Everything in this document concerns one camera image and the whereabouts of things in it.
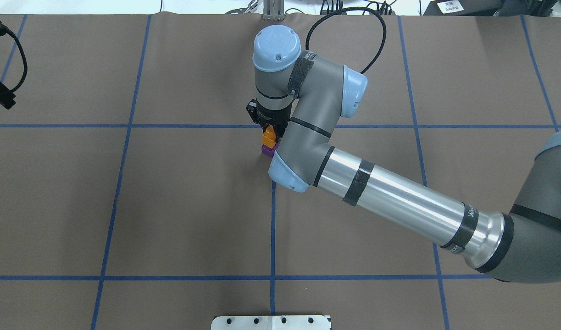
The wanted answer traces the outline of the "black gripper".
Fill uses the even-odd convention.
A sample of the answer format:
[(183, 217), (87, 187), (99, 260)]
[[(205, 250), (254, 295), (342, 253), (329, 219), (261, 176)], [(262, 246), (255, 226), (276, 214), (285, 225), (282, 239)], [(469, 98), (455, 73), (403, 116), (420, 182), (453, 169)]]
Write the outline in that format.
[(262, 106), (259, 102), (256, 103), (257, 123), (266, 130), (268, 126), (272, 126), (277, 138), (282, 138), (287, 129), (293, 103), (283, 107), (280, 110), (271, 110)]

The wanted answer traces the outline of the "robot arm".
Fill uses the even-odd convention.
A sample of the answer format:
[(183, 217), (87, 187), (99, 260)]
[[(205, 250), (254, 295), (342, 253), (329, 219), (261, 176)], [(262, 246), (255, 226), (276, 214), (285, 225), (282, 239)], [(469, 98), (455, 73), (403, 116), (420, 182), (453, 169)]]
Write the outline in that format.
[(330, 144), (338, 119), (353, 117), (362, 101), (368, 84), (362, 73), (303, 50), (299, 35), (284, 25), (257, 33), (252, 60), (250, 115), (280, 137), (268, 169), (277, 184), (333, 193), (497, 280), (561, 281), (561, 131), (536, 155), (509, 213), (486, 213)]

